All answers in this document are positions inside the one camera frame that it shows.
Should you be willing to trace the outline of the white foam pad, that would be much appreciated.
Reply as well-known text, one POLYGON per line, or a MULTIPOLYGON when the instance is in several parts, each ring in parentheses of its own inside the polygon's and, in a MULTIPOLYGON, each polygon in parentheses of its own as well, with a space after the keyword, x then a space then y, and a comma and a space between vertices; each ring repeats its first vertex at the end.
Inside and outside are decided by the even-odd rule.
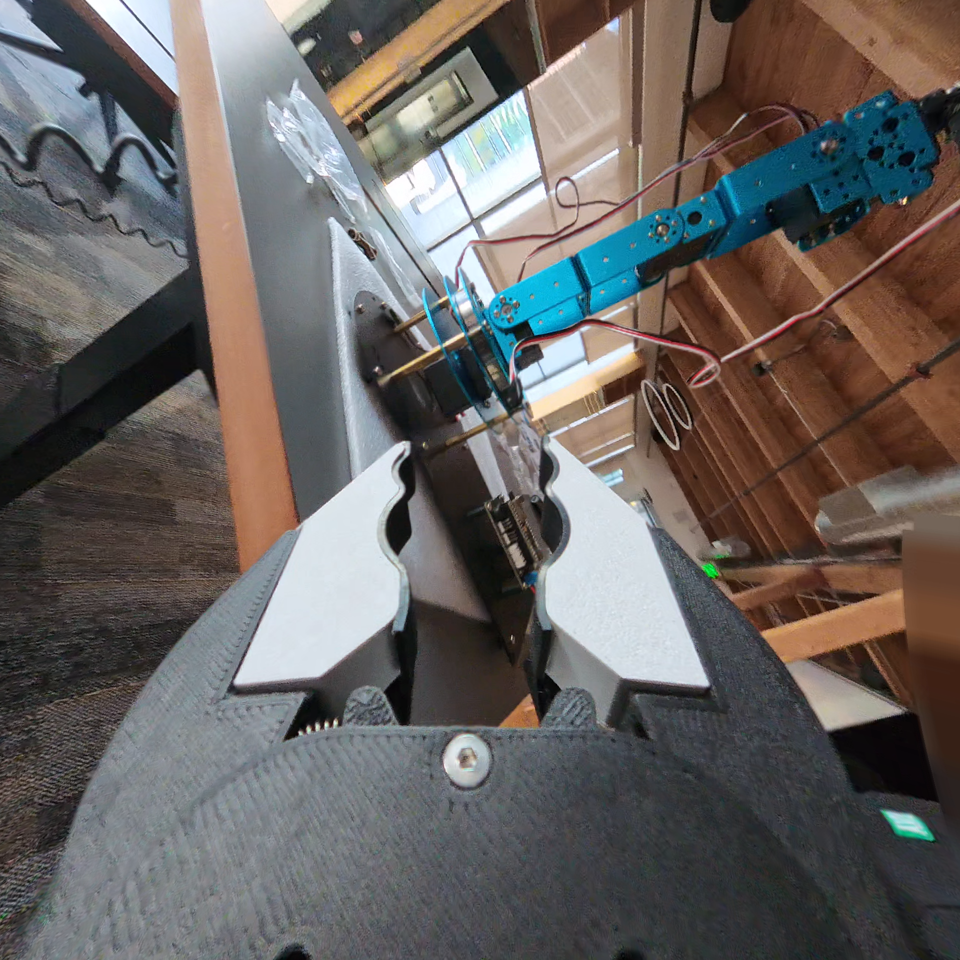
MULTIPOLYGON (((351 476, 361 474, 402 440, 415 448, 444 440, 457 424, 410 432, 397 422, 362 366, 368 342, 399 340, 381 361, 401 366, 426 342, 412 332, 393 335, 407 320, 402 303, 335 219, 326 222, 330 249, 332 319, 336 332, 346 449, 351 476)), ((490 491, 466 444, 424 462, 414 452, 412 534, 400 552, 410 580, 416 625, 411 721, 422 726, 498 726, 528 694, 522 668, 513 666, 498 622, 481 593, 481 528, 471 510, 490 491)))

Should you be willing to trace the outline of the grey desk with wood edge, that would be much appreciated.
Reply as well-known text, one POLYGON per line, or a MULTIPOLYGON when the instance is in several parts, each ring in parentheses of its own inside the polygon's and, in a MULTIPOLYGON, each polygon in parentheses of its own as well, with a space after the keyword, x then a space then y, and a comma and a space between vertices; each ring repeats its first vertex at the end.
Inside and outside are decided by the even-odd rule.
POLYGON ((59 127, 37 126, 20 159, 36 168, 50 138, 69 146, 109 191, 135 151, 163 190, 177 195, 173 153, 179 89, 169 2, 20 2, 42 37, 3 28, 2 50, 17 52, 69 71, 79 78, 78 95, 99 104, 107 153, 96 166, 85 147, 59 127))

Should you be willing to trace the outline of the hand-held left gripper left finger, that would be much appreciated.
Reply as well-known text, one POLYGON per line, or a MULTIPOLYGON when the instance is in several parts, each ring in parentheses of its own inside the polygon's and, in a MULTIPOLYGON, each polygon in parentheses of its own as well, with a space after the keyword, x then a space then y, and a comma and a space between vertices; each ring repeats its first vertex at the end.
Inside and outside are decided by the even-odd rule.
POLYGON ((389 448, 300 524, 233 678, 241 693, 311 691, 346 717, 374 687, 400 723, 411 718, 417 658, 411 584, 412 446, 389 448))

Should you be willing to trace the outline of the black desk foot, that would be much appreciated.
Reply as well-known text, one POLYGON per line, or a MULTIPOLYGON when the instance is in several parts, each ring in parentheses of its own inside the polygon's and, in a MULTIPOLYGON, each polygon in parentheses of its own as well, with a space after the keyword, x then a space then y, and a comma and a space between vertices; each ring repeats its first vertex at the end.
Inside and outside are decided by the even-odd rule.
POLYGON ((2 406, 1 507, 197 371, 216 395, 201 273, 191 266, 2 406))

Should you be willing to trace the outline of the large glass window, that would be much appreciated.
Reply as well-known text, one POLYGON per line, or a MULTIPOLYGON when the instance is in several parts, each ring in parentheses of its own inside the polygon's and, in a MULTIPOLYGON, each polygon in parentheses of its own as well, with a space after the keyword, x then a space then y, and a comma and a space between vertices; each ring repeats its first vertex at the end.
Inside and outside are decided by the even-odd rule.
POLYGON ((390 198, 426 249, 440 246, 543 181, 525 91, 387 179, 390 198))

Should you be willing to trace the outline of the blue toy robot arm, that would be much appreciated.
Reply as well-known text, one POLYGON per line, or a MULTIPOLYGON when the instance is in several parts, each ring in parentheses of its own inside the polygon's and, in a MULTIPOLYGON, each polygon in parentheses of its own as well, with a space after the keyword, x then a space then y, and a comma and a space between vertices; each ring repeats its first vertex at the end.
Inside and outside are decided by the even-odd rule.
MULTIPOLYGON (((673 359, 677 373, 687 371, 688 393, 722 390, 730 394, 726 404, 737 407, 736 390, 743 387, 747 374, 740 375, 746 359, 757 359, 759 369, 769 372, 771 361, 788 360, 788 351, 780 354, 771 347, 781 341, 795 341, 793 347, 802 354, 809 342, 798 339, 795 330, 818 328, 837 313, 837 308, 850 297, 859 296, 864 289, 872 296, 876 275, 896 258, 945 224, 958 219, 958 200, 949 208, 917 226, 894 246, 870 263, 854 262, 847 258, 846 266, 858 269, 845 282, 821 291, 821 301, 799 311, 794 316, 773 322, 768 318, 762 329, 748 321, 760 318, 758 298, 760 288, 747 283, 746 273, 740 276, 737 252, 757 241, 774 235, 782 237, 800 259, 810 259, 811 252, 823 245, 838 242, 874 209, 881 205, 906 205, 933 186, 934 170, 941 161, 942 147, 948 142, 958 149, 958 87, 939 89, 918 100, 901 100, 893 92, 884 91, 847 111, 841 117, 813 126, 810 114, 798 112, 789 104, 774 103, 753 112, 776 114, 778 119, 736 136, 740 126, 752 115, 742 114, 729 130, 704 144, 691 157, 691 166, 700 162, 723 166, 727 151, 738 151, 753 137, 761 137, 768 128, 781 119, 792 118, 798 124, 800 135, 777 149, 768 150, 739 167, 731 168, 716 179, 714 186, 679 206, 647 213, 586 246, 573 256, 559 260, 548 268, 525 277, 521 266, 519 279, 511 286, 493 295, 485 306, 491 306, 494 325, 500 338, 510 348, 509 372, 514 373, 519 360, 520 373, 534 361, 542 359, 543 347, 564 340, 587 329, 606 330, 631 341, 643 341, 663 353, 682 354, 673 359), (655 289, 674 271, 697 267, 706 280, 720 283, 713 297, 724 305, 728 322, 742 320, 741 342, 736 347, 732 333, 706 333, 700 340, 693 321, 696 310, 689 309, 687 287, 681 284, 678 294, 670 294, 681 319, 680 327, 687 340, 672 339, 663 333, 644 333, 639 329, 618 326, 607 316, 608 311, 633 295, 655 289)), ((850 408, 843 417, 814 430, 806 446, 797 447, 789 456, 774 450, 773 441, 754 438, 753 445, 769 461, 766 473, 750 474, 750 484, 735 496, 717 505, 703 520, 707 531, 714 530, 716 521, 725 515, 743 510, 749 514, 752 507, 735 506, 743 501, 757 499, 762 506, 771 484, 784 486, 813 450, 826 449, 834 439, 843 437, 864 417, 879 409, 898 393, 919 398, 920 411, 916 419, 923 420, 930 437, 935 426, 944 430, 936 434, 937 443, 947 450, 948 440, 958 447, 958 336, 948 342, 944 336, 920 330, 919 321, 912 326, 904 311, 896 314, 894 330, 906 349, 913 353, 896 359, 892 372, 900 374, 891 381, 885 392, 878 393, 860 407, 850 408), (953 380, 947 387, 930 392, 911 384, 922 378, 950 369, 953 380)), ((523 399, 527 406, 523 388, 523 399)), ((526 501, 536 499, 526 495, 526 501)), ((500 495, 494 505, 477 508, 469 516, 483 514, 488 532, 476 534, 476 546, 481 550, 480 591, 491 604, 494 621, 499 624, 505 648, 513 666, 527 658, 529 641, 526 638, 528 621, 532 622, 533 597, 539 567, 546 558, 546 546, 541 546, 526 518, 526 501, 521 496, 518 518, 513 502, 516 496, 500 495), (493 556, 494 543, 503 559, 496 562, 506 577, 511 565, 514 586, 507 588, 504 600, 499 567, 493 556)))

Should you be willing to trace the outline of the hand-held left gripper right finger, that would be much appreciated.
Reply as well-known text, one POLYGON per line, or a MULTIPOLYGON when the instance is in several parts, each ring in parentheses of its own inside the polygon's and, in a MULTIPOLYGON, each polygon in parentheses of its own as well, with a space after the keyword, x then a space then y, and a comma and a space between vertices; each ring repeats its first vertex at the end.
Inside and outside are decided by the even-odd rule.
POLYGON ((612 727, 637 693, 709 696, 663 531, 548 438, 538 481, 548 554, 534 584, 525 660, 538 716, 571 689, 588 693, 596 718, 612 727))

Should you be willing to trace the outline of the beige roller blind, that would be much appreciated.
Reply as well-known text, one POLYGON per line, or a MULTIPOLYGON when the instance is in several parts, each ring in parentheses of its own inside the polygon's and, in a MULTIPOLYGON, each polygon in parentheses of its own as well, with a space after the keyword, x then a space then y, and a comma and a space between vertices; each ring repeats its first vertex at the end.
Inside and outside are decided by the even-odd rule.
POLYGON ((511 242, 473 249, 495 291, 518 279, 522 261, 532 277, 636 218, 636 203, 602 215, 639 188, 633 101, 643 14, 635 5, 524 90, 539 173, 481 219, 485 234, 511 242))

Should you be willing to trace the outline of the black ceiling pipes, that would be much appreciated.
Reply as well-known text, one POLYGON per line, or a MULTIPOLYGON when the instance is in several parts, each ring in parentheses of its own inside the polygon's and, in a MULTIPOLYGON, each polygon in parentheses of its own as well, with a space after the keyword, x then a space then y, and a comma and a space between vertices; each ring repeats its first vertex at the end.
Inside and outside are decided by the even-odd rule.
POLYGON ((690 152, 688 144, 690 137, 689 126, 690 114, 696 102, 694 96, 694 79, 697 69, 700 35, 704 21, 704 6, 705 1, 694 1, 691 13, 685 75, 680 95, 681 110, 678 130, 677 169, 674 176, 672 196, 673 207, 678 207, 683 202, 684 176, 692 163, 692 153, 690 152))

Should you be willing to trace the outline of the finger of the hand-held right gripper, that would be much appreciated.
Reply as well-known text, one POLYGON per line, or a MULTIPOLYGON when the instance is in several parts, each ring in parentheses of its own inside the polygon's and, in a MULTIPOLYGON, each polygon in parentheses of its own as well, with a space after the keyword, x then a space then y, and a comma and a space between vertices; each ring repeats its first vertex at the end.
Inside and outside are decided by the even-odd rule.
POLYGON ((901 537, 918 517, 958 516, 959 466, 922 474, 901 466, 819 501, 816 530, 829 545, 858 545, 901 537))

